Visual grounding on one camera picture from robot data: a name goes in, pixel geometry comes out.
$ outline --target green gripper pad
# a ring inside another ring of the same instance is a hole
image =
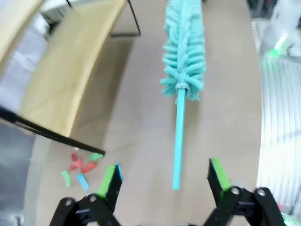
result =
[[[222,167],[219,159],[209,160],[208,182],[213,193],[215,203],[223,198],[224,192],[228,191],[232,185]]]
[[[103,198],[112,211],[115,210],[116,201],[122,184],[118,165],[110,165],[104,175],[97,194]]]

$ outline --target floor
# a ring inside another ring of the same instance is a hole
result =
[[[24,32],[7,68],[0,75],[0,105],[16,113],[19,112],[32,73],[47,46],[47,41],[39,29],[40,17],[37,15]]]
[[[259,61],[244,1],[203,5],[207,73],[200,102],[188,102],[182,187],[172,190],[175,105],[161,94],[165,1],[132,0],[142,30],[135,39],[110,39],[84,101],[74,137],[107,151],[87,173],[85,193],[72,172],[60,175],[71,147],[52,142],[38,200],[36,225],[47,226],[60,199],[97,191],[109,164],[120,162],[124,182],[115,215],[122,225],[202,224],[214,207],[206,180],[208,159],[220,158],[230,179],[252,190],[261,140]],[[125,9],[116,30],[133,29]],[[88,152],[78,155],[87,161]],[[241,225],[236,218],[232,225]]]
[[[35,135],[0,123],[0,226],[23,221],[27,175]]]
[[[268,21],[253,21],[255,43]],[[262,77],[261,150],[257,186],[268,187],[283,212],[296,203],[294,215],[301,217],[301,64],[280,49],[276,56],[260,60]]]

